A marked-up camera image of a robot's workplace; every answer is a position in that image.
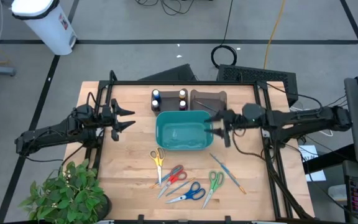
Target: wooden table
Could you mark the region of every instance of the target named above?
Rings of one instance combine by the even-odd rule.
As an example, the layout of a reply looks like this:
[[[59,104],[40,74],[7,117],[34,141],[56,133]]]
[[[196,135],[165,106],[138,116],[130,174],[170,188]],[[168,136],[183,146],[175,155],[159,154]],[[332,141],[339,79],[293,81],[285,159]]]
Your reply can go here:
[[[282,82],[270,82],[270,84],[284,90]],[[77,105],[86,103],[88,92],[96,96],[97,86],[98,82],[83,82]],[[232,220],[274,220],[266,163],[254,156],[238,153],[233,144],[230,148],[225,148],[224,141],[216,136],[212,145],[203,151],[166,151],[163,176],[176,165],[182,164],[188,178],[196,177],[196,180],[208,192],[209,171],[221,170],[219,164],[209,155],[212,153],[236,175],[247,194],[244,195],[226,175],[224,185],[213,194],[203,210],[201,207],[205,197],[199,201],[185,200],[165,204],[166,200],[187,192],[190,184],[169,197],[163,196],[157,199],[160,188],[149,188],[157,177],[155,162],[149,157],[150,150],[157,147],[156,117],[150,109],[150,93],[155,88],[160,91],[186,88],[189,92],[192,89],[205,92],[224,90],[227,93],[228,108],[232,108],[236,113],[241,113],[241,108],[245,103],[255,103],[251,86],[114,85],[112,98],[117,99],[121,108],[135,111],[135,114],[131,116],[119,117],[119,121],[134,120],[136,123],[119,135],[118,142],[111,139],[111,128],[107,128],[104,135],[99,180],[105,194],[112,201],[112,212],[107,218],[136,220],[139,214],[143,214],[146,220],[224,220],[225,215],[230,215]],[[268,92],[274,110],[288,111],[284,93],[273,88],[269,88]],[[236,141],[243,151],[260,153],[262,150],[259,129],[248,129],[245,136],[236,138]],[[291,140],[289,144],[298,147],[295,140]],[[79,146],[79,143],[67,145],[65,157]],[[288,189],[305,211],[314,216],[299,153],[289,147],[282,149],[281,152]],[[85,149],[75,154],[72,160],[77,164],[83,161],[84,156]],[[181,183],[174,183],[167,192]],[[279,188],[277,192],[281,216],[285,217]]]

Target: teal basket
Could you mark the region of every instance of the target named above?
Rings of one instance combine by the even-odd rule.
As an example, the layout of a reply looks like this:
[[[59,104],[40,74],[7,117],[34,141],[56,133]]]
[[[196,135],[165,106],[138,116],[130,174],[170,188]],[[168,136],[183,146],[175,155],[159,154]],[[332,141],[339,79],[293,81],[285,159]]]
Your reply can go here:
[[[179,150],[203,150],[212,144],[212,123],[205,123],[209,118],[206,111],[166,111],[157,116],[155,140],[160,147]]]

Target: yellow-handled scissors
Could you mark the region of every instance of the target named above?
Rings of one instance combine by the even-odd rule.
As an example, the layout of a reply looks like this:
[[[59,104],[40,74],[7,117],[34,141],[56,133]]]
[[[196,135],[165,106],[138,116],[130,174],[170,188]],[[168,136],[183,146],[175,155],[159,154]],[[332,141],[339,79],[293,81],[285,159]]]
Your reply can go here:
[[[158,184],[161,187],[162,161],[165,159],[165,152],[161,147],[158,147],[150,151],[150,157],[155,161],[155,165],[157,165]]]

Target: potted plant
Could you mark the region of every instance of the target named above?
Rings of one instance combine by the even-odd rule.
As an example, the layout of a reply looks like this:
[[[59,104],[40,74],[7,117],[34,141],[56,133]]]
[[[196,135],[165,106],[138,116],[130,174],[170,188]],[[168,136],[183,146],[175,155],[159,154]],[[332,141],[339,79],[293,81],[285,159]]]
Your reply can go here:
[[[37,186],[30,186],[30,197],[20,203],[29,213],[29,220],[42,220],[56,223],[96,223],[111,211],[111,201],[95,180],[97,170],[87,170],[89,161],[75,166],[69,162],[64,172]]]

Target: red-handled scissors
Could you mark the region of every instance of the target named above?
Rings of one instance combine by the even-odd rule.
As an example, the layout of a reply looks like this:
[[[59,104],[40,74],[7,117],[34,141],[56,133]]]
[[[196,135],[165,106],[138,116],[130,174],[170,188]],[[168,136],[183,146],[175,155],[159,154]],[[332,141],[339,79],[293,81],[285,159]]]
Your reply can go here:
[[[179,169],[179,171],[176,174],[173,174],[173,171],[175,169]],[[186,178],[187,178],[187,173],[185,171],[183,171],[183,166],[182,165],[175,166],[171,170],[171,176],[169,177],[167,184],[165,184],[165,186],[161,189],[161,192],[157,198],[160,198],[164,194],[164,192],[169,188],[169,186],[171,186],[177,180],[184,180]]]

